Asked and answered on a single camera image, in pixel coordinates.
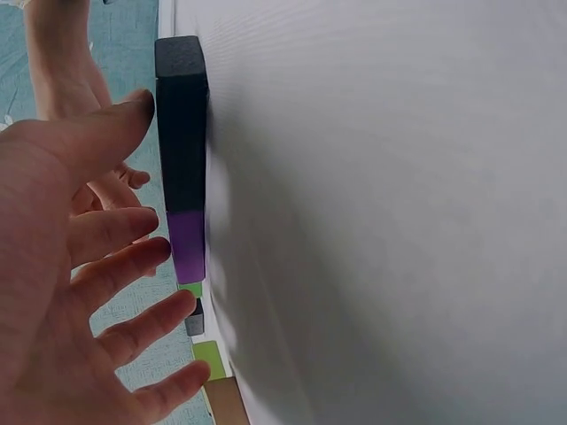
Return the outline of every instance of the finger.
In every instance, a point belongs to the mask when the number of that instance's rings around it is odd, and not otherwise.
[[[81,186],[74,194],[71,202],[71,215],[80,215],[91,211],[95,198],[97,198],[97,195],[89,186]]]
[[[121,182],[126,183],[132,189],[140,189],[150,181],[150,175],[148,173],[135,170],[123,162],[114,168],[114,172]]]
[[[211,375],[211,368],[201,360],[178,370],[161,382],[134,391],[144,407],[149,423],[161,421],[176,407],[194,397]]]
[[[69,223],[67,249],[75,268],[116,252],[158,228],[156,213],[147,208],[87,212]]]
[[[130,283],[163,263],[169,252],[169,242],[163,237],[130,245],[83,267],[72,280],[70,296],[84,305],[87,314],[93,314]]]
[[[101,178],[89,183],[100,198],[105,210],[140,206],[136,194],[126,184],[118,180],[116,174],[106,173]]]
[[[195,305],[195,297],[188,290],[179,290],[131,321],[110,327],[97,340],[116,368],[124,366],[174,330],[195,311]]]
[[[143,90],[133,101],[52,121],[47,127],[50,137],[37,143],[66,167],[75,192],[82,184],[113,170],[137,148],[150,126],[153,108],[151,92]]]

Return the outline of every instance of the teal carpet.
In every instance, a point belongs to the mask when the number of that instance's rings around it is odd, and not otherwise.
[[[158,1],[120,0],[103,6],[94,1],[90,20],[93,56],[105,73],[113,97],[146,87],[154,89],[153,42],[157,36]],[[11,120],[35,117],[35,105],[24,42],[22,12],[0,6],[0,129]],[[139,192],[143,205],[156,208],[161,218],[158,235],[167,233],[159,171],[157,129],[154,125],[142,146],[128,161],[148,171],[151,182]],[[144,278],[122,291],[92,318],[95,334],[119,321],[131,319],[176,289],[171,260],[154,278]],[[190,339],[183,326],[163,338],[132,364],[118,371],[130,389],[154,383],[191,361]],[[203,397],[197,396],[163,421],[168,425],[212,423]]]

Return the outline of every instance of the foam block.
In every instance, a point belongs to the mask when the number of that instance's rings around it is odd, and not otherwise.
[[[185,319],[185,328],[187,335],[197,336],[205,333],[205,312],[203,311],[203,303],[197,298],[197,308],[191,316]]]
[[[155,44],[159,155],[179,284],[205,279],[205,59],[196,36]]]

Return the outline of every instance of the gray block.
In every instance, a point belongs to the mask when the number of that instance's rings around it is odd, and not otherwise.
[[[201,298],[197,298],[197,308],[195,308],[193,314],[185,319],[185,328],[189,336],[203,335],[205,333],[205,312],[203,311]]]

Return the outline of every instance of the white surface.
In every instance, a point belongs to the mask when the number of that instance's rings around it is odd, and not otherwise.
[[[177,8],[206,54],[214,302],[252,419],[567,422],[567,4]]]

